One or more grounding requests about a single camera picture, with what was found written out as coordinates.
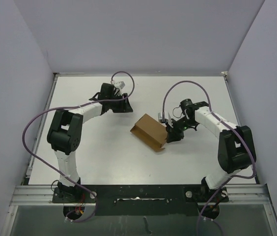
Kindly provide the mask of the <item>brown cardboard box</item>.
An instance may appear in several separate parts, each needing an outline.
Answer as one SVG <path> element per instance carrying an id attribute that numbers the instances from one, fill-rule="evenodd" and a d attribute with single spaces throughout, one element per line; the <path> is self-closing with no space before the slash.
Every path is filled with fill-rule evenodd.
<path id="1" fill-rule="evenodd" d="M 130 132 L 155 152 L 161 152 L 165 149 L 166 128 L 148 114 L 144 114 L 134 124 Z"/>

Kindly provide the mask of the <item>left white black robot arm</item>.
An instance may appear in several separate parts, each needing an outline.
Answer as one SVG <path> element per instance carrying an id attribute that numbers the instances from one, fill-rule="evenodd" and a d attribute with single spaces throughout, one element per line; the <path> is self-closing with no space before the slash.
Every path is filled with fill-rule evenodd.
<path id="1" fill-rule="evenodd" d="M 81 178 L 76 165 L 76 150 L 81 142 L 83 124 L 109 110 L 113 113 L 132 113 L 128 94 L 122 91 L 124 87 L 123 81 L 103 83 L 101 90 L 89 99 L 89 105 L 55 111 L 47 142 L 55 152 L 61 172 L 57 184 L 59 194 L 70 202 L 76 202 L 83 194 L 77 186 Z"/>

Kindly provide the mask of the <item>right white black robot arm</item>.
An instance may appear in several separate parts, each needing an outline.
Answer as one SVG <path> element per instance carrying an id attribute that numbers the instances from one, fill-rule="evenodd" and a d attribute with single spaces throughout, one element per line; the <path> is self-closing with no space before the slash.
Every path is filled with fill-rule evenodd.
<path id="1" fill-rule="evenodd" d="M 186 130 L 197 130 L 200 124 L 219 140 L 217 169 L 203 178 L 199 192 L 202 199 L 210 201 L 222 184 L 256 163 L 252 132 L 248 126 L 238 126 L 213 113 L 205 101 L 193 103 L 185 99 L 179 108 L 183 116 L 178 120 L 159 113 L 159 122 L 166 126 L 167 143 L 184 139 Z"/>

